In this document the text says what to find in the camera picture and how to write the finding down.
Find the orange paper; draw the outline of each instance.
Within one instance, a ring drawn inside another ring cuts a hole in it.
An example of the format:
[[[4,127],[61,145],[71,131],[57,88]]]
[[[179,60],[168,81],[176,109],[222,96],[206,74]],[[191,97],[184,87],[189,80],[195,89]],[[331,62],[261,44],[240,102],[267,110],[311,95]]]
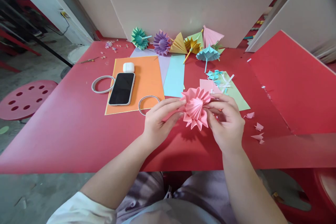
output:
[[[105,115],[139,110],[139,101],[144,96],[153,95],[158,97],[160,101],[165,99],[161,81],[159,59],[157,56],[115,59],[113,70],[114,78],[117,77],[118,73],[123,72],[123,65],[126,62],[133,62],[135,68],[135,82],[131,103],[128,106],[110,106],[108,104],[108,100],[111,95],[110,91],[106,103]],[[157,102],[158,101],[155,98],[145,99],[141,102],[140,108],[152,108],[155,104],[157,104]]]

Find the white sleeve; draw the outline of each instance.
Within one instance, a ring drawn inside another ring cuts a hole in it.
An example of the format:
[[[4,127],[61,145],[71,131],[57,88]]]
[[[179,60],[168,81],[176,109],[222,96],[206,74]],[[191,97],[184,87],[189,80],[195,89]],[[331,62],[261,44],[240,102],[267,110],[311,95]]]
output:
[[[117,212],[77,192],[61,205],[47,224],[116,224]]]

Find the phone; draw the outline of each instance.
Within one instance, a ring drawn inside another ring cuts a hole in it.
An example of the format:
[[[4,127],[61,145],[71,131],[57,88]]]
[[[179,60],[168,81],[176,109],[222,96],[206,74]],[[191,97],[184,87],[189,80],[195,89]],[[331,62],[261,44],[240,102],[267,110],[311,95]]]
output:
[[[110,106],[129,105],[131,103],[134,80],[134,73],[118,73],[108,104]]]

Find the concrete floor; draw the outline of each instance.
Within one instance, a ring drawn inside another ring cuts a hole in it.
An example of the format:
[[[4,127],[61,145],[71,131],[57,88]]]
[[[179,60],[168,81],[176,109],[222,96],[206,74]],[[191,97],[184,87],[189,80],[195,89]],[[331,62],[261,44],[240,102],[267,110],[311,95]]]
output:
[[[78,46],[72,45],[66,37],[54,33],[47,34],[42,40],[57,40],[56,43],[49,44],[49,47],[64,58]],[[31,81],[39,79],[49,79],[57,83],[61,81],[60,74],[66,65],[41,46],[36,45],[32,48],[42,56],[36,56],[31,52],[15,57],[0,54],[2,61],[22,71],[16,74],[0,68],[0,100],[9,92]],[[9,130],[0,135],[0,154],[24,124],[0,119],[0,128],[4,126],[9,126]],[[257,173],[263,181],[270,182],[264,182],[270,194],[274,191],[281,192],[279,195],[286,198],[289,205],[296,205],[296,199],[295,204],[292,204],[292,196],[283,194],[283,191],[278,189],[281,187],[279,181],[290,181],[289,178],[284,178],[276,170],[257,171]],[[74,195],[92,175],[92,173],[0,175],[0,223],[46,223],[52,213]],[[288,183],[285,184],[287,188],[299,189],[296,185],[289,187]],[[298,206],[305,211],[309,210],[309,207],[307,204]]]

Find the pants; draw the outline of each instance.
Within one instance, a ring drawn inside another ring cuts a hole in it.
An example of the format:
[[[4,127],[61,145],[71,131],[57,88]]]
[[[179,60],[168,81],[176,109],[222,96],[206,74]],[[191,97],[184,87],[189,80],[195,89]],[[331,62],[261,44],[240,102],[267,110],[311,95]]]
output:
[[[237,223],[230,205],[223,171],[196,172],[172,196],[203,208],[221,223]],[[117,224],[164,197],[162,173],[140,172],[127,196],[117,208]]]

